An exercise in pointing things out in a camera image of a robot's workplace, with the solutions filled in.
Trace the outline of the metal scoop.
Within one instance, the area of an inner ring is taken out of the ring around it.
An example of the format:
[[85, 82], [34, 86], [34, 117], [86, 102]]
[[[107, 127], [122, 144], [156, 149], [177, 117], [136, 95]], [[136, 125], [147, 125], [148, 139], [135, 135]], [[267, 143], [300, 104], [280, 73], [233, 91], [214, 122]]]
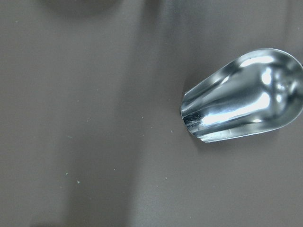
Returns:
[[210, 143], [292, 123], [303, 111], [303, 65], [274, 48], [248, 52], [188, 90], [180, 113], [187, 130]]

